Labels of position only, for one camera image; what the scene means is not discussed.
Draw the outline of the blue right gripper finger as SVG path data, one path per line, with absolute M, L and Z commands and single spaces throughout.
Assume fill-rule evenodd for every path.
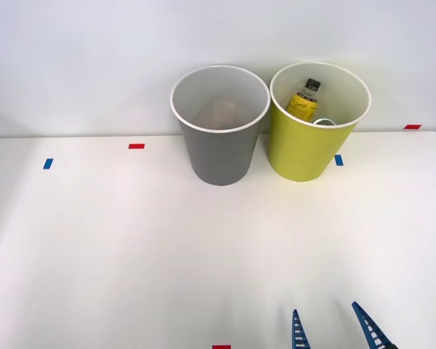
M 291 348 L 297 349 L 302 345 L 302 335 L 300 329 L 300 320 L 297 309 L 293 310 L 291 317 Z
M 356 301 L 352 303 L 352 308 L 360 322 L 370 349 L 397 349 L 396 344 L 389 340 L 372 317 Z

